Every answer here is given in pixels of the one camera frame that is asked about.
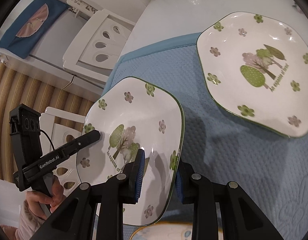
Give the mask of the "person's left hand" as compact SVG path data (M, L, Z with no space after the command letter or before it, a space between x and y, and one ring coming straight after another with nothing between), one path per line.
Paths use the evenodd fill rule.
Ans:
M53 213L66 199L66 196L63 194L64 187L59 183L59 179L55 175L53 176L53 185L51 189L51 197L38 191L28 191L26 193L26 201L28 203L29 210L43 220L46 220L47 216L41 208L41 204L50 206L50 212Z

